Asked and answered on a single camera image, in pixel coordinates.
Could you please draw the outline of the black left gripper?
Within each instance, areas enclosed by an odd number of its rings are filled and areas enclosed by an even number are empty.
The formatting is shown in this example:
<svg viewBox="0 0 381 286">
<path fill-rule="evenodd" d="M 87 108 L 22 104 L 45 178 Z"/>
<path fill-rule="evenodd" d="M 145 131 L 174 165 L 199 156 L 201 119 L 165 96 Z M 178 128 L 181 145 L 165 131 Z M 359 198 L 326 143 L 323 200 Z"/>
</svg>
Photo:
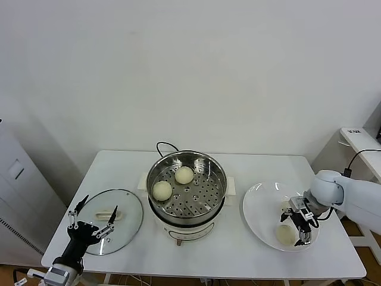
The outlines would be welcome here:
<svg viewBox="0 0 381 286">
<path fill-rule="evenodd" d="M 100 242 L 114 231 L 114 221 L 117 217 L 117 208 L 115 207 L 107 224 L 102 229 L 97 226 L 78 222 L 77 217 L 86 204 L 88 195 L 79 201 L 73 210 L 68 211 L 69 224 L 67 228 L 70 237 L 69 244 L 66 246 L 63 254 L 55 259 L 55 263 L 65 266 L 83 266 L 83 256 L 90 245 Z"/>
</svg>

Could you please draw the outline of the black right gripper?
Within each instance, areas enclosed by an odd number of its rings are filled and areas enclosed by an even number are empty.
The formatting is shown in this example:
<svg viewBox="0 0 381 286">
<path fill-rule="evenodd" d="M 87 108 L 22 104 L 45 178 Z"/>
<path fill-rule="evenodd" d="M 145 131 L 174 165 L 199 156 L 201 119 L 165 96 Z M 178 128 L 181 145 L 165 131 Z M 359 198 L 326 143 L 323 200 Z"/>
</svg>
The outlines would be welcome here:
<svg viewBox="0 0 381 286">
<path fill-rule="evenodd" d="M 301 209 L 295 207 L 286 208 L 282 210 L 280 223 L 283 223 L 286 219 L 291 219 L 295 227 L 299 230 L 299 239 L 294 246 L 309 245 L 311 243 L 311 232 L 308 231 L 311 231 L 311 227 L 316 228 L 316 221 L 310 209 L 306 206 Z"/>
</svg>

